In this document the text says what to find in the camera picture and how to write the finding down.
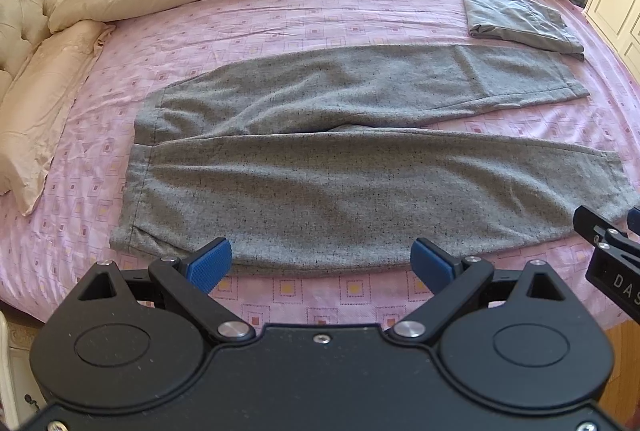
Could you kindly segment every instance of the metal screw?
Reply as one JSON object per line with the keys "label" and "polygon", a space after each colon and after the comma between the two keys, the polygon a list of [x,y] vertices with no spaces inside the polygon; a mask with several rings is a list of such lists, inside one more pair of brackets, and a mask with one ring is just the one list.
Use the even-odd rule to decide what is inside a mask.
{"label": "metal screw", "polygon": [[598,431],[598,426],[593,422],[583,422],[575,429],[575,431]]}
{"label": "metal screw", "polygon": [[244,321],[226,321],[218,327],[218,333],[228,339],[246,337],[250,331],[250,326]]}
{"label": "metal screw", "polygon": [[427,329],[418,321],[398,321],[394,325],[394,332],[401,337],[420,337]]}
{"label": "metal screw", "polygon": [[68,431],[66,426],[58,420],[52,420],[47,425],[47,431]]}
{"label": "metal screw", "polygon": [[318,343],[319,345],[325,345],[329,341],[331,341],[331,337],[327,334],[314,335],[314,342]]}

